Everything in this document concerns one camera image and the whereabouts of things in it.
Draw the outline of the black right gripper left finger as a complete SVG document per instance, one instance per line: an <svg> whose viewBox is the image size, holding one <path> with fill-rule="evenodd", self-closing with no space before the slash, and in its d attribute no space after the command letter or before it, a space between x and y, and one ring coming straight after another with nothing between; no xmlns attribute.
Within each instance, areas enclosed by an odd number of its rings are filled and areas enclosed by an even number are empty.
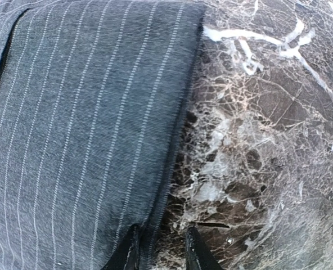
<svg viewBox="0 0 333 270"><path fill-rule="evenodd" d="M130 226L102 270L135 270L139 266L140 227Z"/></svg>

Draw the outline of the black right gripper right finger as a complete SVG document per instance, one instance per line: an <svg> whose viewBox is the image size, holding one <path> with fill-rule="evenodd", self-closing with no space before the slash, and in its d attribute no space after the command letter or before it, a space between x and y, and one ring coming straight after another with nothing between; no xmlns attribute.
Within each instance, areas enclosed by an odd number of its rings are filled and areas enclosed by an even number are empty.
<svg viewBox="0 0 333 270"><path fill-rule="evenodd" d="M196 227L186 231L186 269L187 270L222 270L212 252L202 240Z"/></svg>

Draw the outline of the black pinstriped long sleeve shirt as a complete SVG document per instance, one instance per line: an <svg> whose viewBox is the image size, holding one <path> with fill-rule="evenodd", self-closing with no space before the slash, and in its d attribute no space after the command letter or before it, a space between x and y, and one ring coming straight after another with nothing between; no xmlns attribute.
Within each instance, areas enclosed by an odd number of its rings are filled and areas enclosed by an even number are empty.
<svg viewBox="0 0 333 270"><path fill-rule="evenodd" d="M203 4L0 1L0 269L150 269Z"/></svg>

